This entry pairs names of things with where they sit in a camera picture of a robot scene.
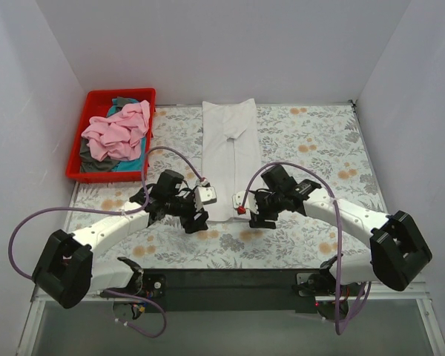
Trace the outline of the white t shirt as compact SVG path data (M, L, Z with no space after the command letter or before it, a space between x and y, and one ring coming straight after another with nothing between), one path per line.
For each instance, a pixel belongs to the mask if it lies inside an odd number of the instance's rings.
M203 102L202 133L202 175L217 194L217 202L207 206L209 220L249 220L249 213L239 215L234 209L232 197L246 189L262 166L255 101Z

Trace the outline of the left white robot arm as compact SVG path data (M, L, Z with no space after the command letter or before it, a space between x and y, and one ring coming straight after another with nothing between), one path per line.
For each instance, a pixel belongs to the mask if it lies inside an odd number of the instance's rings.
M121 212L70 233L53 232L34 268L32 281L66 309L76 306L90 292L102 297L162 297L164 274L146 274L127 257L118 257L115 263L97 264L95 260L129 235L168 215L179 218L187 234L207 230L205 206L217 201L216 191L207 181L194 188L184 188L183 182L181 174L165 170L157 182L143 185Z

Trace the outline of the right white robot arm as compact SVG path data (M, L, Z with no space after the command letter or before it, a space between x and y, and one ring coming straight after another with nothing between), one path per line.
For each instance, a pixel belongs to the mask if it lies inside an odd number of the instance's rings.
M252 228L274 229L279 214L290 211L328 223L368 248L353 256L337 252L299 285L304 293L335 295L353 283L369 282L403 291L432 260L426 240L406 212L386 214L337 199L322 179L297 182L281 164L267 165L260 176L265 188L247 188L234 196L234 209L250 214Z

